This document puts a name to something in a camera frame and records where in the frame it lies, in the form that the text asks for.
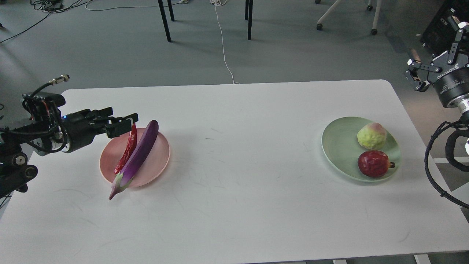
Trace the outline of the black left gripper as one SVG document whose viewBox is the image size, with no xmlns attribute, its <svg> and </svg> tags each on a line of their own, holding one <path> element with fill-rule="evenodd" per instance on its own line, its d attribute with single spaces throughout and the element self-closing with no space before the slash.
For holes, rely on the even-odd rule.
<svg viewBox="0 0 469 264">
<path fill-rule="evenodd" d="M 61 117 L 62 128 L 66 142 L 62 152 L 71 153 L 91 144 L 96 135 L 105 134 L 108 138 L 119 137 L 130 132 L 132 125 L 139 120 L 137 113 L 124 117 L 110 117 L 113 114 L 112 107 L 101 110 L 85 109 L 70 113 Z M 98 119 L 107 118 L 105 124 Z"/>
</svg>

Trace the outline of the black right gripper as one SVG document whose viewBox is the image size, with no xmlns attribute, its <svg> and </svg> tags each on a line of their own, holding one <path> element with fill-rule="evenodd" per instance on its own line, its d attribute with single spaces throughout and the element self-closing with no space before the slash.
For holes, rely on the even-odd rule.
<svg viewBox="0 0 469 264">
<path fill-rule="evenodd" d="M 468 22 L 460 22 L 454 15 L 449 15 L 447 20 L 456 32 L 450 50 L 423 63 L 417 51 L 409 49 L 404 75 L 415 91 L 425 92 L 433 85 L 443 107 L 467 109 L 468 51 L 461 47 L 468 43 Z"/>
</svg>

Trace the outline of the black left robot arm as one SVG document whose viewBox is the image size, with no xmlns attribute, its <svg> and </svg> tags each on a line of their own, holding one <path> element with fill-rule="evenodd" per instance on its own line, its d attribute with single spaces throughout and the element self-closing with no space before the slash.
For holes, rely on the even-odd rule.
<svg viewBox="0 0 469 264">
<path fill-rule="evenodd" d="M 139 120 L 136 113 L 114 117 L 112 107 L 62 115 L 60 107 L 65 105 L 65 98 L 44 92 L 44 89 L 67 81 L 69 75 L 63 74 L 33 92 L 24 93 L 21 103 L 30 117 L 16 125 L 1 128 L 2 198 L 10 197 L 15 191 L 27 192 L 28 182 L 38 174 L 37 167 L 28 164 L 28 156 L 22 150 L 23 144 L 32 147 L 42 157 L 57 152 L 71 153 L 90 145 L 99 134 L 115 138 L 130 132 L 132 124 Z"/>
</svg>

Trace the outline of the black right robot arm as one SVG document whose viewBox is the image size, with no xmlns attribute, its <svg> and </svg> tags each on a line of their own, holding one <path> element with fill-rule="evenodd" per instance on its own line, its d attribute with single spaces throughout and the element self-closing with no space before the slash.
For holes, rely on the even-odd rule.
<svg viewBox="0 0 469 264">
<path fill-rule="evenodd" d="M 417 52 L 410 50 L 408 69 L 405 71 L 406 79 L 411 83 L 412 88 L 418 92 L 425 92 L 429 87 L 433 87 L 439 97 L 443 107 L 457 107 L 461 117 L 456 122 L 442 122 L 432 134 L 424 153 L 424 169 L 432 184 L 441 197 L 448 199 L 454 204 L 463 208 L 468 208 L 468 204 L 453 197 L 445 191 L 432 177 L 429 171 L 429 152 L 433 143 L 439 135 L 449 128 L 454 132 L 447 138 L 445 154 L 447 161 L 456 169 L 468 172 L 468 166 L 459 162 L 454 157 L 456 140 L 459 137 L 468 137 L 469 119 L 469 68 L 468 52 L 462 49 L 462 45 L 468 44 L 468 23 L 461 22 L 454 15 L 447 17 L 448 24 L 455 30 L 454 41 L 449 50 L 442 52 L 432 59 L 428 64 L 422 63 Z"/>
</svg>

